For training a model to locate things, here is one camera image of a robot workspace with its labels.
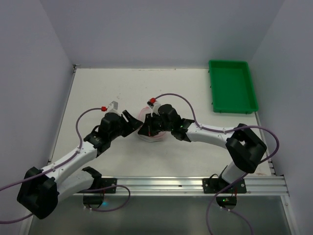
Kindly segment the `white mesh laundry bag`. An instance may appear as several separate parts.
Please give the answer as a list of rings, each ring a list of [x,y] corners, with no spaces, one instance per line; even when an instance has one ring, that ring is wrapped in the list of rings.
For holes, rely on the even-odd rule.
[[[150,112],[151,112],[151,109],[148,106],[146,106],[138,113],[136,118],[138,120],[140,120],[141,122],[144,122],[146,114],[149,114]],[[140,135],[138,132],[136,133],[136,135],[140,139],[142,139],[143,141],[146,141],[146,142],[164,141],[167,138],[167,132],[160,132],[156,136],[152,136],[152,137]]]

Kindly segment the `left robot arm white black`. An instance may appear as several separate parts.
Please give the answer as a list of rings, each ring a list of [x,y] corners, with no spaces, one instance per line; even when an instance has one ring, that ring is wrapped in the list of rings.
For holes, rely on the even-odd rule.
[[[118,137],[127,137],[142,126],[128,111],[107,111],[100,124],[79,145],[58,161],[41,169],[30,168],[22,181],[17,201],[39,219],[48,217],[61,200],[61,185],[79,167],[94,160]]]

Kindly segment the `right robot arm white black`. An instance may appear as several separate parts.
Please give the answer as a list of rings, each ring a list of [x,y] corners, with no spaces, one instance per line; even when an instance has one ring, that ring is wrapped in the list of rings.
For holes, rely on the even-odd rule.
[[[145,115],[138,134],[154,137],[160,132],[170,132],[179,141],[203,142],[226,149],[232,162],[225,167],[217,179],[208,179],[206,184],[213,192],[227,187],[245,173],[254,173],[267,150],[264,142],[246,125],[244,128],[228,133],[226,129],[200,127],[195,120],[181,118],[170,104],[164,104],[156,111]]]

